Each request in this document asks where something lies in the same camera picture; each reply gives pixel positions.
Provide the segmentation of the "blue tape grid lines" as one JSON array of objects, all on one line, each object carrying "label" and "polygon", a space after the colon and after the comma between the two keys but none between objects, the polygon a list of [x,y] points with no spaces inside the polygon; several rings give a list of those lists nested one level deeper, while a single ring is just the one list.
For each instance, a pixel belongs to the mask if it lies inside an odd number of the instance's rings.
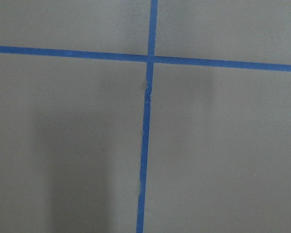
[{"label": "blue tape grid lines", "polygon": [[291,65],[289,64],[257,63],[257,62],[216,60],[216,59],[157,56],[155,54],[155,46],[156,46],[158,3],[159,2],[157,0],[152,0],[150,2],[149,31],[148,31],[148,44],[147,44],[146,55],[109,53],[109,52],[97,52],[97,51],[81,51],[81,50],[61,50],[61,49],[46,49],[46,48],[0,46],[0,53],[7,53],[7,54],[25,54],[25,55],[38,55],[38,56],[71,57],[71,58],[146,63],[146,89],[145,89],[145,97],[144,97],[143,134],[142,134],[140,175],[139,175],[139,195],[138,195],[137,220],[136,220],[136,232],[138,233],[142,233],[144,231],[147,161],[148,161],[150,116],[151,116],[151,94],[152,94],[152,85],[153,85],[154,65],[155,64],[170,64],[170,65],[224,67],[224,68],[291,72]]}]

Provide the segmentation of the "brown paper table cover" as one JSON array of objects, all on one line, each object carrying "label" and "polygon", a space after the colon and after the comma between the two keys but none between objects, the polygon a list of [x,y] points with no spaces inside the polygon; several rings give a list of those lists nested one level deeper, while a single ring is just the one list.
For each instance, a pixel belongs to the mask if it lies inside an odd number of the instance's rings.
[{"label": "brown paper table cover", "polygon": [[[151,0],[0,0],[0,46],[147,54]],[[155,54],[291,65],[291,0],[158,0]],[[0,53],[0,233],[136,233],[146,63]],[[143,233],[291,233],[291,72],[155,64]]]}]

